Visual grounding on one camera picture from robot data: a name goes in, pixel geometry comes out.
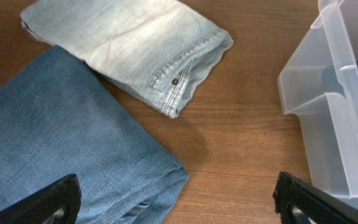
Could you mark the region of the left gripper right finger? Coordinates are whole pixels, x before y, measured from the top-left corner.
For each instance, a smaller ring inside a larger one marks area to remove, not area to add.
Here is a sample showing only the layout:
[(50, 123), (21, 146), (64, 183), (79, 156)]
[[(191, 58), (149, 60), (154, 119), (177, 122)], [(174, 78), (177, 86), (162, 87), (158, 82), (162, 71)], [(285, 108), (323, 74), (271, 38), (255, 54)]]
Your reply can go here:
[(279, 173), (273, 199), (284, 224), (358, 224), (358, 209), (288, 172)]

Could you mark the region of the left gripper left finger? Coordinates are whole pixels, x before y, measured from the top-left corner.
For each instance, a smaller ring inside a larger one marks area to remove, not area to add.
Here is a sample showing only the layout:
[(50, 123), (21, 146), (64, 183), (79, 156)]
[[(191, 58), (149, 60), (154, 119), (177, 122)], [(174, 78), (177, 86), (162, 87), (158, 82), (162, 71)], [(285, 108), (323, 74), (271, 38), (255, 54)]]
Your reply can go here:
[(81, 207), (77, 176), (69, 174), (0, 211), (0, 224), (71, 224)]

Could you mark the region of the light blue jeans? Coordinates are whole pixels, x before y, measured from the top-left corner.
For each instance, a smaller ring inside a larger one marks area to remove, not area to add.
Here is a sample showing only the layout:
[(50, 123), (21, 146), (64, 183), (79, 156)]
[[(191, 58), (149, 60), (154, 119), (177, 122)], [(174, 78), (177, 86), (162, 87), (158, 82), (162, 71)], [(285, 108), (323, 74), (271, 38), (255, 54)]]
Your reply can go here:
[(226, 30), (175, 0), (39, 0), (21, 20), (34, 39), (170, 118), (233, 45)]

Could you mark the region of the medium blue jeans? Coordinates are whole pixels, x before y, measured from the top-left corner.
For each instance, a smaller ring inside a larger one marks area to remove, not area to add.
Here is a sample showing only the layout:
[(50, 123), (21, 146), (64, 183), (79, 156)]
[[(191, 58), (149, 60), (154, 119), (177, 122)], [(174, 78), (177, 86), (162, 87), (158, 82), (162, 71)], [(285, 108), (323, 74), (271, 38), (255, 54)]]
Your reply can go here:
[(60, 47), (0, 89), (0, 210), (68, 174), (78, 223), (160, 223), (188, 181), (183, 164)]

